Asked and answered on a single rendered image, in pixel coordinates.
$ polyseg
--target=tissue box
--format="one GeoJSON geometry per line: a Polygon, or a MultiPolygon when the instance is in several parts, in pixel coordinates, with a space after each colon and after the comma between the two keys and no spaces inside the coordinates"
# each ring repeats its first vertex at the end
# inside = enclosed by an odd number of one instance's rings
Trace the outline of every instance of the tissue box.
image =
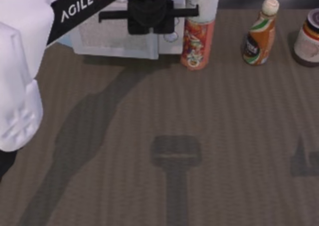
{"type": "MultiPolygon", "coordinates": [[[[185,8],[185,0],[173,0],[175,8],[185,8]]],[[[114,2],[103,10],[127,10],[127,3],[114,2]]],[[[175,19],[169,35],[129,35],[126,20],[105,20],[98,14],[70,32],[76,54],[158,59],[159,54],[181,54],[184,18],[175,19]]]]}

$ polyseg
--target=white bottle cap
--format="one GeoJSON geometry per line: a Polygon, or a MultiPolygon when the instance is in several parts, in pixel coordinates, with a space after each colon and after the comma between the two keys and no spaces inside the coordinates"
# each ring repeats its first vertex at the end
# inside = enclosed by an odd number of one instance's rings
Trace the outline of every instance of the white bottle cap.
{"type": "Polygon", "coordinates": [[[265,15],[275,15],[279,10],[279,2],[277,0],[265,0],[262,7],[262,12],[265,15]]]}

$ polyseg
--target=plastic lid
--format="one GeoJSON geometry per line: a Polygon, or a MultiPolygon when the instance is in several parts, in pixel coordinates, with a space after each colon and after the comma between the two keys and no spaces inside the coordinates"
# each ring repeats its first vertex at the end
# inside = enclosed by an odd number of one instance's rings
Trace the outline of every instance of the plastic lid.
{"type": "Polygon", "coordinates": [[[262,7],[262,12],[265,15],[275,15],[279,10],[279,2],[277,0],[265,0],[262,7]]]}
{"type": "Polygon", "coordinates": [[[313,9],[308,14],[308,21],[317,29],[319,29],[319,8],[313,9]]]}

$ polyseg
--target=cylindrical canister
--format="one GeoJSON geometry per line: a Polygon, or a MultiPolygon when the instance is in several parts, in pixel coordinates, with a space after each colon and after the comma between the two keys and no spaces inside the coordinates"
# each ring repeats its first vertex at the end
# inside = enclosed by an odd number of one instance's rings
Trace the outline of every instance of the cylindrical canister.
{"type": "Polygon", "coordinates": [[[200,70],[208,64],[218,1],[186,0],[187,8],[199,6],[199,16],[185,21],[181,63],[190,70],[200,70]]]}
{"type": "Polygon", "coordinates": [[[299,32],[294,59],[303,66],[319,66],[319,8],[309,12],[299,32]]]}

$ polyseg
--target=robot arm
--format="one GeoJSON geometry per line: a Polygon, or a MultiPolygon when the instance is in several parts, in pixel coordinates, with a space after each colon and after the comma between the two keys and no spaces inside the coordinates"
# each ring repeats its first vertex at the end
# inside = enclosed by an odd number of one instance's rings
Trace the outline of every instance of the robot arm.
{"type": "MultiPolygon", "coordinates": [[[[34,78],[41,65],[48,39],[52,35],[51,30],[54,29],[57,17],[51,7],[54,1],[56,0],[0,0],[2,151],[10,152],[23,147],[32,139],[41,123],[41,97],[34,78]]],[[[71,29],[69,25],[62,29],[66,32],[58,32],[55,37],[62,36],[71,29]]]]}

